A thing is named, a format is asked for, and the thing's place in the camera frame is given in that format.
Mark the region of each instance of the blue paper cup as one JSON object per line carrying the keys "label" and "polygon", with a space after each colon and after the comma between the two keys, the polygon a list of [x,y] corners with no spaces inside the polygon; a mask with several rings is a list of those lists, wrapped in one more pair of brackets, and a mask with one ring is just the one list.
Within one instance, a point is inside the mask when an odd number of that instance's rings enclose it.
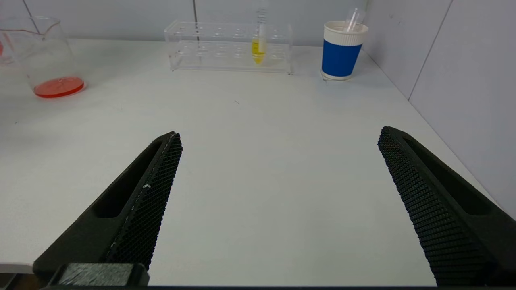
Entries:
{"label": "blue paper cup", "polygon": [[343,31],[345,21],[324,24],[322,74],[325,78],[345,80],[351,77],[358,53],[369,28],[363,24],[357,31]]}

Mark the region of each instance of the white tabletop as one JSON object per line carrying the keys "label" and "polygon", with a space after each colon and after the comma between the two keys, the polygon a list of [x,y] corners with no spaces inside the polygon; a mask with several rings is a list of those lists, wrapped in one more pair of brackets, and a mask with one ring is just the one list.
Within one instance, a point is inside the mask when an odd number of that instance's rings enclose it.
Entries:
{"label": "white tabletop", "polygon": [[184,152],[150,284],[435,285],[377,148],[408,132],[482,192],[382,71],[320,77],[321,48],[295,47],[295,75],[175,71],[163,42],[75,40],[88,88],[34,96],[0,69],[0,271],[42,253],[157,136]]}

